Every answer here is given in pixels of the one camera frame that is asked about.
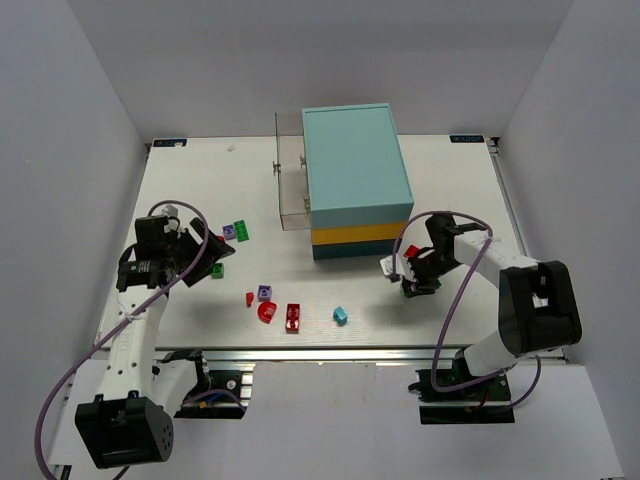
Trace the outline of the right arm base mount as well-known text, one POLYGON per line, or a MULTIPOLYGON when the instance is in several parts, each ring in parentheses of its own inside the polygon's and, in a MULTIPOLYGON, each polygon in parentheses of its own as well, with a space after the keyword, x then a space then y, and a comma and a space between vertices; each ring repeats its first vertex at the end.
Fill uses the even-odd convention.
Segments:
POLYGON ((515 422, 505 373, 463 389, 440 392, 431 383, 431 370, 416 371, 418 380, 407 389, 419 400, 422 425, 498 425, 515 422))

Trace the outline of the small cyan lego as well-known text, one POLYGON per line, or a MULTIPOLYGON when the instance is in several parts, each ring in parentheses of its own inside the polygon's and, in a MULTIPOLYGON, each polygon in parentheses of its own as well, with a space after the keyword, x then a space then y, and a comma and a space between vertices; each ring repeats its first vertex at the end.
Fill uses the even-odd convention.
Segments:
POLYGON ((342 307, 338 306, 333 311, 333 319, 338 325, 343 326, 348 321, 348 314, 342 307))

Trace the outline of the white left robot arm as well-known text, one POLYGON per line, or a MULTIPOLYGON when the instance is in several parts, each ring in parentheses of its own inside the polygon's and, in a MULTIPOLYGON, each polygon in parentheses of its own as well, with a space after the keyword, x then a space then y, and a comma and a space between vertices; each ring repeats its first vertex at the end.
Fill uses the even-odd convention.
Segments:
POLYGON ((184 401, 208 391, 211 376, 199 349, 155 357, 170 288, 192 287, 231 256, 198 217, 186 227, 165 211, 134 222, 135 241, 118 261, 118 330, 93 400, 77 406, 74 423, 94 463, 126 468, 169 459, 173 418, 184 401))

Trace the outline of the transparent drawer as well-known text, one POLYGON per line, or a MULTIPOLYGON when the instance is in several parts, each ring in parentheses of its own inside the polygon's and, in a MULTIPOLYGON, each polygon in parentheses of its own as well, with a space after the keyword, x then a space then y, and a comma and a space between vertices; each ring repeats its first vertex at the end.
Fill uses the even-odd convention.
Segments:
POLYGON ((278 209, 284 231, 309 230, 311 207, 301 112, 275 114, 278 209))

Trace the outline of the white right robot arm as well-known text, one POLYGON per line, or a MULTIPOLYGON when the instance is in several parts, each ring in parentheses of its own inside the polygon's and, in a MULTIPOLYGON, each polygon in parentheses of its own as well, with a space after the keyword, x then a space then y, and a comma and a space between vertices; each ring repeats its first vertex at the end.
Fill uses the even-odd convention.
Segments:
POLYGON ((521 359, 579 343, 583 328, 568 267, 561 261, 539 261, 505 247, 485 221, 454 211, 427 211, 410 218, 424 220, 431 244, 408 258, 394 247, 387 259, 387 278, 405 297, 433 295, 441 278, 466 266, 458 291, 436 341, 430 383, 438 393, 483 385, 521 359), (437 371, 453 317, 473 275, 479 274, 498 293, 496 330, 460 350, 452 362, 451 381, 437 371))

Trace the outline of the small green lego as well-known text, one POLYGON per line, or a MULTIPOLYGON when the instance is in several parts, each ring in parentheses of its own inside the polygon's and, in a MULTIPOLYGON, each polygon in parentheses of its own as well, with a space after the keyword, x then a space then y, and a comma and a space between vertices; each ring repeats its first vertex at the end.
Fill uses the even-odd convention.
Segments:
POLYGON ((211 277, 213 279, 222 279, 225 274, 225 267, 223 263, 216 263, 211 269, 211 277))

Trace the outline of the green lego plate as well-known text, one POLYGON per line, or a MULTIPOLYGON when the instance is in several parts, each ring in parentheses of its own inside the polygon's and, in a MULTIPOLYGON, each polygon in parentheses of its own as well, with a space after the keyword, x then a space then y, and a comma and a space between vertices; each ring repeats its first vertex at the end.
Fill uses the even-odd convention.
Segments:
POLYGON ((238 220, 233 223, 238 242, 245 242, 250 239, 248 228, 244 220, 238 220))

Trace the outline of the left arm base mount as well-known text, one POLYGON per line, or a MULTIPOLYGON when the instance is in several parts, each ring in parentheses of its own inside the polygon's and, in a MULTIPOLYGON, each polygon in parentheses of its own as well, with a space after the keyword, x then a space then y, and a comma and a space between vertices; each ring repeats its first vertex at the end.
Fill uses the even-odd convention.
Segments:
POLYGON ((244 417, 240 370, 209 367, 200 349, 176 350, 151 367, 153 399, 170 406, 175 418, 234 419, 244 417))

